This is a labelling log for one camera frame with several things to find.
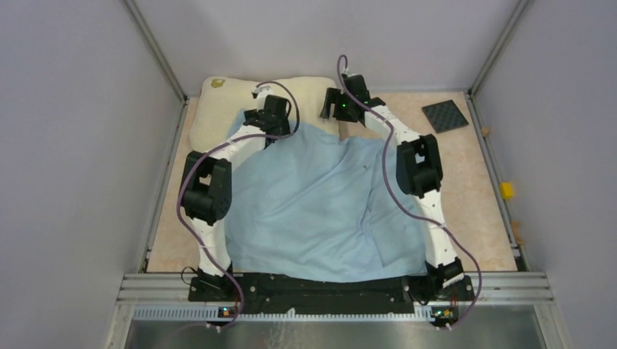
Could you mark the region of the green and blue pillowcase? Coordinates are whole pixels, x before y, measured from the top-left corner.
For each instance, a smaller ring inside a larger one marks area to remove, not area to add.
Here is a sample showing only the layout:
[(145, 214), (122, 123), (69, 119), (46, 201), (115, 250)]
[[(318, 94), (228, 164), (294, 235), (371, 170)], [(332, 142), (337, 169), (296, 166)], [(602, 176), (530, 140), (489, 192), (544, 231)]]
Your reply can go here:
[(233, 171), (233, 266), (329, 282), (424, 274), (422, 223), (395, 166), (382, 140), (339, 140), (301, 123)]

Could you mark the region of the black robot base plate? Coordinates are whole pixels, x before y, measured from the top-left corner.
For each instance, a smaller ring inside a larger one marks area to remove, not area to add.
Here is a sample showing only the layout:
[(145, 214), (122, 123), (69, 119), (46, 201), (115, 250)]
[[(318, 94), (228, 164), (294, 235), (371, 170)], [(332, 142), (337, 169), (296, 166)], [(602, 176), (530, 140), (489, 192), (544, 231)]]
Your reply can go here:
[(422, 305), (471, 301), (471, 279), (436, 290), (426, 276), (400, 276), (355, 283), (309, 281), (267, 273), (236, 274), (236, 282), (222, 277), (191, 279), (190, 302), (222, 302), (243, 314), (381, 315), (412, 313)]

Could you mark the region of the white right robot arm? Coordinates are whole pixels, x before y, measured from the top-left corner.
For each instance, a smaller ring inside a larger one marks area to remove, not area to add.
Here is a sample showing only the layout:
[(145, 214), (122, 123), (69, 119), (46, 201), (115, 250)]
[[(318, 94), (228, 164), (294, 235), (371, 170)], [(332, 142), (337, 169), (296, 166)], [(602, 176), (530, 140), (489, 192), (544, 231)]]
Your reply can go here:
[(359, 123), (379, 134), (396, 154), (395, 177), (413, 201), (422, 221), (426, 249), (426, 288), (437, 300), (447, 299), (464, 278), (442, 209), (443, 169), (437, 139), (422, 135), (399, 120), (382, 99), (371, 97), (363, 76), (338, 76), (340, 88), (329, 88), (321, 117)]

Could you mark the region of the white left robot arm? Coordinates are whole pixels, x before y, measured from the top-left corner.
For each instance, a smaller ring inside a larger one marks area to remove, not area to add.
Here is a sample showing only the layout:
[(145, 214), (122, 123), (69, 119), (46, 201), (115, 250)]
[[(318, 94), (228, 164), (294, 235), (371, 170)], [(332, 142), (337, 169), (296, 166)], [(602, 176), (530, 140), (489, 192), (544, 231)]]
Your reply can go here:
[(244, 122), (232, 136), (205, 153), (189, 153), (178, 196), (178, 216), (196, 238), (200, 252), (193, 287), (220, 301), (229, 298), (234, 288), (224, 231), (234, 170), (251, 155), (294, 133), (289, 121), (291, 110), (298, 107), (294, 97), (277, 96), (269, 88), (260, 88), (253, 96), (258, 107), (244, 112)]

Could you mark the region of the cream yellow pillow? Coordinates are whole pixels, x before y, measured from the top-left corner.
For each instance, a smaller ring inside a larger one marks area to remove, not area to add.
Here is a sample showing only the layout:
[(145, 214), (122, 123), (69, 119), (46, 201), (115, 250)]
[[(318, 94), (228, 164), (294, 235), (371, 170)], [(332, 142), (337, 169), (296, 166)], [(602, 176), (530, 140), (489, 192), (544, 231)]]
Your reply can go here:
[[(279, 79), (287, 87), (300, 108), (300, 121), (338, 136), (338, 122), (319, 117), (325, 101), (326, 90), (335, 87), (332, 79), (301, 76)], [(223, 142), (232, 133), (231, 127), (241, 110), (256, 108), (252, 91), (256, 81), (212, 76), (204, 81), (191, 126), (189, 140), (193, 150), (205, 152)]]

